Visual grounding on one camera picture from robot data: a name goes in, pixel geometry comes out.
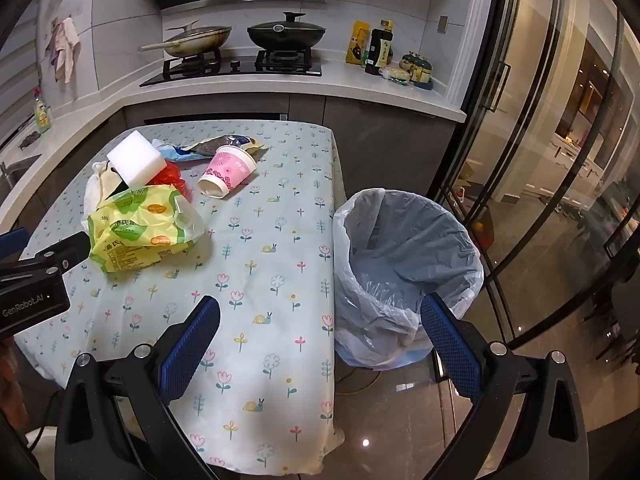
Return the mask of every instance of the pan lid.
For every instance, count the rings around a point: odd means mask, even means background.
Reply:
[[[180,34],[176,34],[172,38],[169,38],[167,41],[177,41],[177,40],[188,40],[191,38],[197,38],[200,36],[206,36],[207,34],[213,34],[216,32],[229,32],[231,27],[225,27],[223,25],[211,25],[210,27],[197,27],[193,28],[193,24],[199,22],[200,20],[194,20],[191,23],[187,23],[181,27],[171,27],[167,30],[182,30]]]
[[[275,32],[283,32],[285,30],[321,30],[325,32],[324,27],[313,23],[297,22],[296,18],[305,16],[306,12],[284,12],[285,19],[279,22],[259,23],[248,30],[274,30]]]

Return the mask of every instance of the black wok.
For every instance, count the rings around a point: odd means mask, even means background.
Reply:
[[[304,12],[285,12],[280,22],[260,23],[246,31],[257,46],[265,50],[305,50],[322,40],[325,29],[313,23],[297,22]]]

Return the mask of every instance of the tablecloth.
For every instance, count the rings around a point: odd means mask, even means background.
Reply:
[[[154,343],[209,294],[220,304],[222,322],[187,391],[170,405],[180,427],[214,465],[249,474],[319,472],[324,455],[339,443],[333,425],[337,153],[331,130],[283,121],[138,130],[148,140],[175,144],[245,134],[268,149],[258,152],[257,171],[224,200],[197,191],[206,161],[181,165],[205,235],[190,250],[136,272],[103,274],[92,261],[83,262],[65,275],[69,311],[22,332],[18,345],[44,376],[65,385],[80,352],[104,360]],[[128,133],[92,162],[106,160]],[[81,228],[92,162],[47,212],[23,257]]]

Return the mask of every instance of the pink cloth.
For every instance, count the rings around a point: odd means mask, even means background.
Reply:
[[[76,33],[76,27],[71,18],[66,18],[56,28],[54,46],[57,54],[56,81],[65,77],[65,83],[71,81],[74,63],[80,52],[80,38]]]

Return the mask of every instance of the white sponge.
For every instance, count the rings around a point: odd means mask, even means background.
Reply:
[[[146,186],[166,167],[161,153],[137,130],[113,148],[107,158],[129,187]]]

